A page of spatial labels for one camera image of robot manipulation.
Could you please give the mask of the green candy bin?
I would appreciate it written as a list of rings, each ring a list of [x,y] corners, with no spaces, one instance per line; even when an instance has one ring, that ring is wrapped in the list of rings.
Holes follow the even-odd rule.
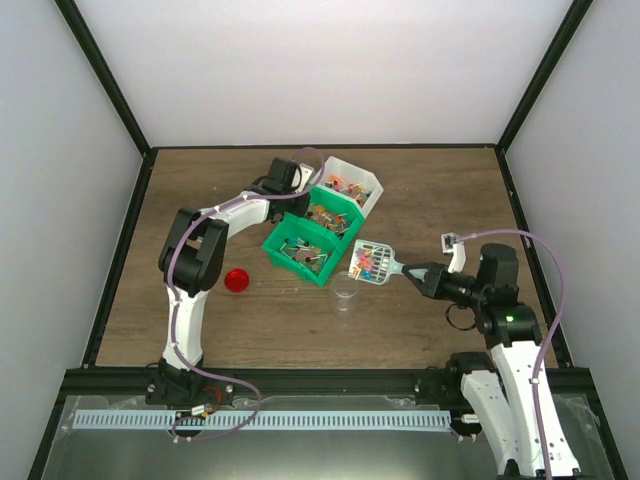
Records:
[[[286,214],[262,244],[274,266],[305,282],[324,287],[344,254],[331,231],[301,217]]]
[[[309,205],[302,220],[329,233],[346,251],[365,222],[360,208],[346,196],[324,187],[311,190]]]

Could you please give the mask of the light blue slotted scoop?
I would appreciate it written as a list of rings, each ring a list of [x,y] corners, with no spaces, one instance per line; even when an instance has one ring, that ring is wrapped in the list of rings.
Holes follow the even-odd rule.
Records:
[[[390,245],[357,239],[350,258],[348,276],[356,281],[382,286],[393,275],[401,275],[403,267],[395,259],[395,251]]]

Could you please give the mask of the white candy bin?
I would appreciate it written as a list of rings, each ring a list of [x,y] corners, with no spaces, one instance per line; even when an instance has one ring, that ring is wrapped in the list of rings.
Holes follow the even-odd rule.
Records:
[[[357,205],[365,219],[384,192],[382,184],[372,172],[335,156],[325,161],[324,169],[316,172],[311,182]]]

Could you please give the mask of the clear plastic cup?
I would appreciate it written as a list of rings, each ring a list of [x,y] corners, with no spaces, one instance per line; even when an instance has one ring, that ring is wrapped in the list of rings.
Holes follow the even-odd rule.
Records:
[[[335,311],[339,314],[353,313],[359,301],[359,282],[344,271],[338,273],[330,285]]]

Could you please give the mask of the red round lid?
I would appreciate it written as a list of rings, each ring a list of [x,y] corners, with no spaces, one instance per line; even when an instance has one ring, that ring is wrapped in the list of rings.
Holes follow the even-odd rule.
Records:
[[[250,276],[246,270],[234,268],[225,275],[224,285],[232,293],[244,292],[250,285]]]

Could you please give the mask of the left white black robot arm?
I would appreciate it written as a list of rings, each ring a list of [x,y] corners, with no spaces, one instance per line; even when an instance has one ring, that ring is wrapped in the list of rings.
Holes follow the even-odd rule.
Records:
[[[254,385],[203,368],[202,326],[207,297],[220,278],[227,241],[255,225],[287,213],[302,215],[309,202],[315,169],[276,157],[266,175],[234,198],[208,209],[182,208],[161,250],[158,267],[169,303],[166,344],[147,395],[152,405],[195,404],[206,386]]]

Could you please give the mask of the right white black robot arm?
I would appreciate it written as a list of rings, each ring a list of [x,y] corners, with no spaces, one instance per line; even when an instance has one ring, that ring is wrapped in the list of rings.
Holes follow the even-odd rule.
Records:
[[[582,468],[561,426],[549,388],[542,333],[531,307],[519,299],[514,248],[489,243],[480,250],[476,275],[463,273],[461,242],[452,260],[405,265],[401,272],[425,297],[474,314],[487,353],[450,359],[447,396],[468,402],[491,447],[501,479],[574,479]]]

